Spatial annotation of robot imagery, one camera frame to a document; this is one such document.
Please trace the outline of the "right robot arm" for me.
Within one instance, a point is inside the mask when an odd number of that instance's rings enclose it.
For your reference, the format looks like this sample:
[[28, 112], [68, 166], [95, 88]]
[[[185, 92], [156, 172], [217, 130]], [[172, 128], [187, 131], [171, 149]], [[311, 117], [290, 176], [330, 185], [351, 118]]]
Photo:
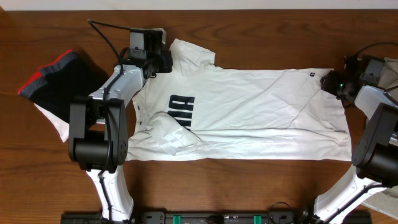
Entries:
[[367, 198], [397, 185], [397, 100], [388, 89], [365, 85], [356, 105], [369, 123], [352, 153], [352, 165], [302, 215], [306, 223], [342, 223]]

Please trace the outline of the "white Puma t-shirt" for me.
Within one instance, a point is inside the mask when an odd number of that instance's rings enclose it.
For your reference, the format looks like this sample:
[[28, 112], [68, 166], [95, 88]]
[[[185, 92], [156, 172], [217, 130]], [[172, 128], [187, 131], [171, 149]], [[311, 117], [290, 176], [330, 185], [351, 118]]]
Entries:
[[172, 71], [132, 99], [128, 160], [351, 159], [344, 108], [320, 86], [328, 69], [223, 69], [179, 39], [170, 51]]

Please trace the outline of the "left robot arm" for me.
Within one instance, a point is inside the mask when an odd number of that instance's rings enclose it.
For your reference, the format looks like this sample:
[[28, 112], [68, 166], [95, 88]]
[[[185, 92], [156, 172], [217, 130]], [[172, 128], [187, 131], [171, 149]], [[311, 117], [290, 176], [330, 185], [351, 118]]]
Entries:
[[169, 51], [129, 49], [113, 74], [70, 105], [68, 153], [93, 181], [102, 203], [101, 223], [132, 223], [134, 201], [124, 177], [128, 128], [126, 106], [148, 78], [172, 70]]

